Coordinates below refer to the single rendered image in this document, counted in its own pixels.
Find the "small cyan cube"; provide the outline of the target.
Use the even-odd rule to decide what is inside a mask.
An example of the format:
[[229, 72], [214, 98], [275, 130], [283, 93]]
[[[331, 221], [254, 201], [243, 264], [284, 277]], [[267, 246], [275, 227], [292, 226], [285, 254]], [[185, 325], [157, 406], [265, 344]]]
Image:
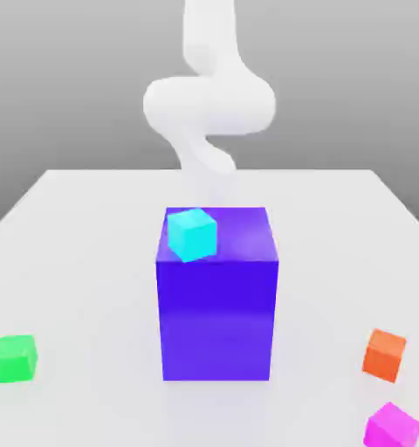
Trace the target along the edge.
[[216, 255], [217, 222], [194, 208], [168, 214], [168, 247], [182, 262]]

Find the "small orange cube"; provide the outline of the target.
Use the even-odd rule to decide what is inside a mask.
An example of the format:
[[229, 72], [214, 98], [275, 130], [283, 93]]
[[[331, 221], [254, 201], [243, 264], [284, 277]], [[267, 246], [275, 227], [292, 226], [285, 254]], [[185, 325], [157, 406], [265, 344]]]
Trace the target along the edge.
[[367, 344], [362, 371], [395, 383], [406, 342], [401, 336], [374, 329]]

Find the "small green cube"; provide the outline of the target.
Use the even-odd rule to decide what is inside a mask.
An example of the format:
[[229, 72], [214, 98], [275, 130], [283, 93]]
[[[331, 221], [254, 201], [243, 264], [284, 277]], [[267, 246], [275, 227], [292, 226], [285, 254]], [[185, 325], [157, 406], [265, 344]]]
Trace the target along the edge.
[[38, 351], [31, 334], [0, 338], [0, 383], [27, 382], [35, 375]]

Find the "small magenta cube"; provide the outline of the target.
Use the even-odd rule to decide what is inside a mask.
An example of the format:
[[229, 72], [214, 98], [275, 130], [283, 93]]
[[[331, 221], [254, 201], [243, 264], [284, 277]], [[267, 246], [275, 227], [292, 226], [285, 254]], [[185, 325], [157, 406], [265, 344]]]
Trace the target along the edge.
[[367, 420], [363, 443], [366, 447], [415, 447], [419, 421], [387, 402]]

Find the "large blue box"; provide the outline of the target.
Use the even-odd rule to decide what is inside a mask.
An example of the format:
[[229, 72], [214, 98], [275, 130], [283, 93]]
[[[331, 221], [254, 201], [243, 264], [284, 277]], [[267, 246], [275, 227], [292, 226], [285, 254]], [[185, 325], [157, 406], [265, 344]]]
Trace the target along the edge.
[[182, 262], [161, 229], [155, 260], [166, 381], [266, 381], [278, 253], [263, 207], [207, 207], [217, 253]]

